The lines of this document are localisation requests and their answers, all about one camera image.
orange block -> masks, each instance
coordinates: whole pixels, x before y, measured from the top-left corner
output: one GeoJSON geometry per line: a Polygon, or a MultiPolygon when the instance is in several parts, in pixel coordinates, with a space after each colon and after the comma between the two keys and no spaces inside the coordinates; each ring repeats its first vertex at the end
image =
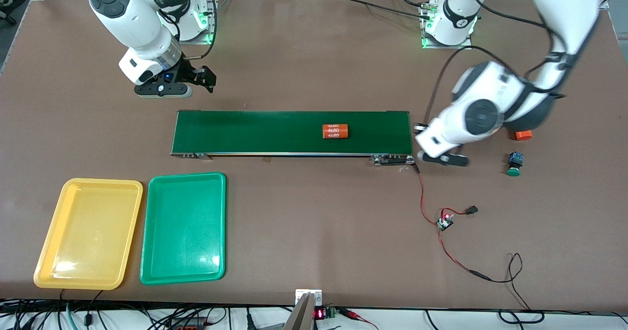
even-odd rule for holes
{"type": "Polygon", "coordinates": [[[323,124],[323,139],[346,139],[349,126],[346,124],[323,124]]]}
{"type": "Polygon", "coordinates": [[[514,137],[515,137],[515,138],[516,138],[516,140],[518,140],[518,141],[531,139],[531,138],[532,138],[532,131],[531,131],[531,130],[526,130],[526,131],[516,131],[516,132],[514,133],[514,137]]]}

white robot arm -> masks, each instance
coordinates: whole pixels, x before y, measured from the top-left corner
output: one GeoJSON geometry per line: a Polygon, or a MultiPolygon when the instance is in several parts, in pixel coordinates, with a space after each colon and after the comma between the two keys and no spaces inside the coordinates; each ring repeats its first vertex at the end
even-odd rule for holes
{"type": "Polygon", "coordinates": [[[135,84],[135,93],[146,98],[188,97],[191,89],[182,82],[215,86],[215,75],[207,67],[194,69],[184,60],[179,42],[157,10],[177,7],[190,0],[89,0],[103,25],[124,46],[120,60],[123,73],[135,84]]]}
{"type": "Polygon", "coordinates": [[[480,4],[475,0],[436,0],[437,11],[425,31],[447,46],[461,44],[473,32],[480,4]]]}
{"type": "Polygon", "coordinates": [[[502,125],[534,129],[550,113],[558,90],[594,31],[600,0],[534,0],[554,32],[552,49],[533,82],[495,62],[467,70],[453,88],[453,102],[416,136],[419,159],[447,164],[451,149],[477,142],[502,125]]]}

table surface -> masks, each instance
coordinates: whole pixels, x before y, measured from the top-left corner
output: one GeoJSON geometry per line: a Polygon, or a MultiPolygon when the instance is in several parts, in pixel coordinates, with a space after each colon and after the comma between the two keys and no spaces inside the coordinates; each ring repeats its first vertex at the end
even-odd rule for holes
{"type": "MultiPolygon", "coordinates": [[[[399,0],[370,2],[412,11],[399,0]]],[[[536,17],[531,0],[488,0],[536,17]]],[[[543,59],[545,33],[483,13],[474,42],[518,71],[543,59]]],[[[467,274],[444,254],[419,211],[411,167],[363,158],[169,156],[177,109],[410,111],[421,120],[451,50],[421,48],[417,21],[346,0],[231,0],[204,64],[213,95],[143,100],[118,69],[125,47],[87,0],[33,1],[0,77],[0,297],[56,298],[32,275],[60,189],[70,178],[141,181],[220,171],[228,178],[227,269],[220,281],[139,281],[146,202],[123,284],[103,299],[290,304],[296,288],[326,303],[375,307],[521,308],[507,285],[467,274]]],[[[202,46],[184,47],[200,53],[202,46]]],[[[434,115],[461,73],[485,56],[464,51],[446,73],[434,115]]],[[[467,267],[505,276],[533,308],[628,310],[628,71],[606,11],[545,125],[527,142],[502,130],[466,145],[467,168],[421,164],[426,207],[464,209],[444,233],[467,267]],[[512,151],[522,176],[505,175],[512,151]]],[[[92,298],[69,290],[66,298],[92,298]]]]}

orange cylinder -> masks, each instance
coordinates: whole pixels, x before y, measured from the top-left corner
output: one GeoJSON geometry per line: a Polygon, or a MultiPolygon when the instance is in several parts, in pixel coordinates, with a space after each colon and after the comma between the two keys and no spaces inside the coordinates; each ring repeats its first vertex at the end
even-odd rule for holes
{"type": "Polygon", "coordinates": [[[349,126],[346,124],[323,124],[323,139],[346,139],[349,126]]]}

green led light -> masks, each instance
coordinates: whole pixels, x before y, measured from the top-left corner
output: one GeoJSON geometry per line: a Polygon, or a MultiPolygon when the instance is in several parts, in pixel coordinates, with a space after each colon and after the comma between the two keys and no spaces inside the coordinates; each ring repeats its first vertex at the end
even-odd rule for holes
{"type": "Polygon", "coordinates": [[[197,20],[198,26],[200,28],[206,28],[207,26],[207,17],[200,13],[193,13],[194,18],[197,20]]]}

